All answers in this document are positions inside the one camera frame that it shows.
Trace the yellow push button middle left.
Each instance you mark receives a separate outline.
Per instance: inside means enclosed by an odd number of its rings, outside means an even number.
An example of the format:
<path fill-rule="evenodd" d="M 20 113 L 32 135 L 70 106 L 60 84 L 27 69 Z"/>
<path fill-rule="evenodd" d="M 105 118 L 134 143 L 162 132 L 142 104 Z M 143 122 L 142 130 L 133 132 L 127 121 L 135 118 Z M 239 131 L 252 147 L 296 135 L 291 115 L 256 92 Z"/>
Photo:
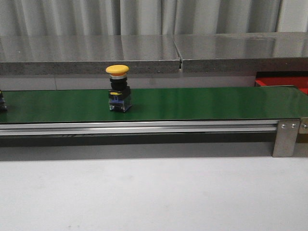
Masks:
<path fill-rule="evenodd" d="M 129 67 L 122 64 L 106 68 L 111 83 L 111 89 L 108 93 L 110 111 L 126 112 L 132 106 L 131 90 L 127 83 L 128 71 Z"/>

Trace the grey curtain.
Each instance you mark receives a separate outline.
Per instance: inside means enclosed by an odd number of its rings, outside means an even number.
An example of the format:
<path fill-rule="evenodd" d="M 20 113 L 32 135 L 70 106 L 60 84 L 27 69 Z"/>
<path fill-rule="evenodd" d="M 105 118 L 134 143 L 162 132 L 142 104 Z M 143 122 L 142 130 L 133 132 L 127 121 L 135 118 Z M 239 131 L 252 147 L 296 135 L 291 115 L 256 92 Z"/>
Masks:
<path fill-rule="evenodd" d="M 3 0 L 2 36 L 275 32 L 280 0 Z"/>

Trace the green conveyor belt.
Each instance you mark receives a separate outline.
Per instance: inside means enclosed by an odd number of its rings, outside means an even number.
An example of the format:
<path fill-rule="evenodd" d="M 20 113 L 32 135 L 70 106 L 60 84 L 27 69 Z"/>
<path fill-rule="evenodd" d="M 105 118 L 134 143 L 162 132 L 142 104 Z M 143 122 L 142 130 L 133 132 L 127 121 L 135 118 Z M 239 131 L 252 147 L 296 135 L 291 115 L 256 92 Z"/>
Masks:
<path fill-rule="evenodd" d="M 293 87 L 133 89 L 132 107 L 110 111 L 108 90 L 6 91 L 7 123 L 298 119 L 308 97 Z"/>

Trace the red plastic tray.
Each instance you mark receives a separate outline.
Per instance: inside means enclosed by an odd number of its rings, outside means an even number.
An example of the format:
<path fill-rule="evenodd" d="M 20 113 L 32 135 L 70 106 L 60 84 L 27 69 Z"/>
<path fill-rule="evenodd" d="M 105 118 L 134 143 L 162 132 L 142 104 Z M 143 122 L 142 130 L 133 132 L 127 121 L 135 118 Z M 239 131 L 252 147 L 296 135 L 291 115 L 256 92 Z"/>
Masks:
<path fill-rule="evenodd" d="M 294 86 L 308 94 L 308 77 L 257 77 L 256 86 Z"/>

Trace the steel conveyor support bracket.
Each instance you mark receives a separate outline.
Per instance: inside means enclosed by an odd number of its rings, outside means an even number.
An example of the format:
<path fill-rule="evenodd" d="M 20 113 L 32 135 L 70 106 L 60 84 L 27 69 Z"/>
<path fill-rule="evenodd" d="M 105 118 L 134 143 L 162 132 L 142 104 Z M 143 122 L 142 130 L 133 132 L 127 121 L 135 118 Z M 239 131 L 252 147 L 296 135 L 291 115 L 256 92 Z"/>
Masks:
<path fill-rule="evenodd" d="M 280 120 L 273 148 L 273 157 L 308 156 L 308 118 Z"/>

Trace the push button at belt edge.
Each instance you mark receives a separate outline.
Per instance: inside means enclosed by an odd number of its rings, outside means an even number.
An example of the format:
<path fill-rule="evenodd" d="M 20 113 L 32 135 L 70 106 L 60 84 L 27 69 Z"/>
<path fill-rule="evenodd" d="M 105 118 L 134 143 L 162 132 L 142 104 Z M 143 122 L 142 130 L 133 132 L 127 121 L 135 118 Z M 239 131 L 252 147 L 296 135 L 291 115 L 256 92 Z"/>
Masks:
<path fill-rule="evenodd" d="M 6 101 L 3 97 L 2 91 L 0 91 L 0 111 L 1 112 L 7 111 L 7 105 L 6 105 Z"/>

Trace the grey stone slab right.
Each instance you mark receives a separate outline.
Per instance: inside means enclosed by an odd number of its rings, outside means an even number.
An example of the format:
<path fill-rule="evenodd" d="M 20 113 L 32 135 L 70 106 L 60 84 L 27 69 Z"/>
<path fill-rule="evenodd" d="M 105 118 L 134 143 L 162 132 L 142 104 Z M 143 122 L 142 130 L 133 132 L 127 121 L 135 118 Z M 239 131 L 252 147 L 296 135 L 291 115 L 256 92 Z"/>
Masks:
<path fill-rule="evenodd" d="M 184 73 L 308 69 L 305 32 L 175 35 L 174 42 Z"/>

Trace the grey stone slab left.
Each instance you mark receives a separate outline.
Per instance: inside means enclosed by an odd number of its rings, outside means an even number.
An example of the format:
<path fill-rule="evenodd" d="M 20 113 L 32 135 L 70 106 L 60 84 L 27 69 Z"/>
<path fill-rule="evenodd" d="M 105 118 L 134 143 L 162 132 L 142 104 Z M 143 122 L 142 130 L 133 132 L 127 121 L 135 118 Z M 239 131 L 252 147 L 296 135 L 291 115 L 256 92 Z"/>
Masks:
<path fill-rule="evenodd" d="M 1 75 L 103 74 L 124 64 L 132 74 L 177 73 L 180 58 L 171 36 L 4 36 Z"/>

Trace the grey stone slab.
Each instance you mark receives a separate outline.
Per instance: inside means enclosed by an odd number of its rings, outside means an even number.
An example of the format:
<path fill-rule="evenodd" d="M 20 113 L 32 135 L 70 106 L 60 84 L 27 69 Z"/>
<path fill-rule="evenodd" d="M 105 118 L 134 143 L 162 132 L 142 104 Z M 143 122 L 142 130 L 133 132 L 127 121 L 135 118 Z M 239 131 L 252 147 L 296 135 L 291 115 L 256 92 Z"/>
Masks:
<path fill-rule="evenodd" d="M 171 36 L 4 36 L 1 75 L 103 74 L 124 64 L 132 74 L 177 73 L 180 58 Z"/>
<path fill-rule="evenodd" d="M 184 73 L 308 69 L 305 32 L 175 35 L 174 42 Z"/>

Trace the aluminium conveyor frame rail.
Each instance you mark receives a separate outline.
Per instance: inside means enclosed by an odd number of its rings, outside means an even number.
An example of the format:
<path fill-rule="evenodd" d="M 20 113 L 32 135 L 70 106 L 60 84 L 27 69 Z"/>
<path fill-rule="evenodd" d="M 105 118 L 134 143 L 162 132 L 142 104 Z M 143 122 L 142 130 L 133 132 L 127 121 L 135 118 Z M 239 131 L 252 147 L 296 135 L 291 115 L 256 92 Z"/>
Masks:
<path fill-rule="evenodd" d="M 276 131 L 277 120 L 1 124 L 1 136 Z"/>

